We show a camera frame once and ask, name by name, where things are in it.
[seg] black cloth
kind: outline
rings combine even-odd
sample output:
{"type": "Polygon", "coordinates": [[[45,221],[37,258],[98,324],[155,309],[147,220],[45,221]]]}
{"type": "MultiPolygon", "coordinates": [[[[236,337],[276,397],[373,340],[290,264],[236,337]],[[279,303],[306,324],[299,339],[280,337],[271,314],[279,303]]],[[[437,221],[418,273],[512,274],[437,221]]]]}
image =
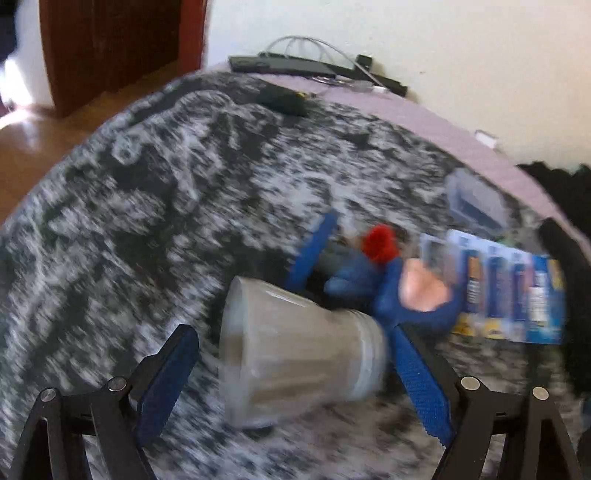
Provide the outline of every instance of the black cloth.
{"type": "Polygon", "coordinates": [[[570,174],[562,168],[548,168],[543,162],[518,166],[531,175],[571,223],[591,239],[591,169],[581,165],[570,174]]]}
{"type": "Polygon", "coordinates": [[[538,230],[540,241],[558,260],[564,275],[566,322],[562,351],[564,367],[576,394],[591,393],[591,265],[579,245],[553,219],[538,230]]]}
{"type": "Polygon", "coordinates": [[[17,47],[14,15],[16,0],[0,0],[0,63],[5,61],[17,47]]]}

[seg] blue gripper pad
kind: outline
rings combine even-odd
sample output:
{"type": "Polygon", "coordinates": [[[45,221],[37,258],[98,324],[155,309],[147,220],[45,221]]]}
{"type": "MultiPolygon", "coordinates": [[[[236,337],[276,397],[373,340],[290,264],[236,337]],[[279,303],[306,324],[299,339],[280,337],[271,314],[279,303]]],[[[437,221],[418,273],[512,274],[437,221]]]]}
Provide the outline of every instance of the blue gripper pad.
{"type": "Polygon", "coordinates": [[[160,350],[161,353],[153,356],[156,360],[163,353],[164,361],[137,402],[136,411],[139,415],[134,433],[140,446],[146,445],[160,435],[199,358],[197,332],[188,325],[180,325],[178,328],[181,327],[185,328],[175,347],[169,352],[163,352],[166,348],[165,344],[160,350]]]}
{"type": "Polygon", "coordinates": [[[388,335],[394,368],[427,433],[449,447],[455,435],[449,401],[400,327],[388,335]]]}

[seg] wooden floor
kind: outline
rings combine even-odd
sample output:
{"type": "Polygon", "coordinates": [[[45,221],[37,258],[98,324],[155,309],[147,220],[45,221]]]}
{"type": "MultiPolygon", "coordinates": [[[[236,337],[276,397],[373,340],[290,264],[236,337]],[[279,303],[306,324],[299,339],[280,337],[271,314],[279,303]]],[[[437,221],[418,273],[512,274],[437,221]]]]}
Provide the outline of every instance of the wooden floor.
{"type": "Polygon", "coordinates": [[[63,119],[22,110],[0,118],[0,224],[49,169],[99,125],[176,76],[176,63],[167,65],[63,119]]]}

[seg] white plug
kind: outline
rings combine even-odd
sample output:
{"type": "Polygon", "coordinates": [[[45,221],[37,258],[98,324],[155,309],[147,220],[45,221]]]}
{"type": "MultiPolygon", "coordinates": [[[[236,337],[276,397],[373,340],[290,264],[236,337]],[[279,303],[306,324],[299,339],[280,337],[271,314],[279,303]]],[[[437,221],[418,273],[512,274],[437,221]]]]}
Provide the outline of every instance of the white plug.
{"type": "Polygon", "coordinates": [[[483,145],[486,145],[488,148],[495,149],[497,144],[499,143],[499,139],[494,135],[486,133],[484,130],[476,130],[474,132],[474,137],[483,145]]]}

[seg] white wall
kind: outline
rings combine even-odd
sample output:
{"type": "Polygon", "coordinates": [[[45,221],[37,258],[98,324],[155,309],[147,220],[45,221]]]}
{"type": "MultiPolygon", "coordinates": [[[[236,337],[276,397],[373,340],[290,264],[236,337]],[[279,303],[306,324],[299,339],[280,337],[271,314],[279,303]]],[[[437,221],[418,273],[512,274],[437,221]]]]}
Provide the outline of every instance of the white wall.
{"type": "Polygon", "coordinates": [[[591,163],[588,0],[210,0],[207,64],[289,34],[373,54],[416,101],[496,135],[515,162],[591,163]]]}
{"type": "Polygon", "coordinates": [[[18,105],[54,106],[43,57],[39,0],[21,0],[17,11],[18,47],[5,66],[5,89],[18,105]]]}

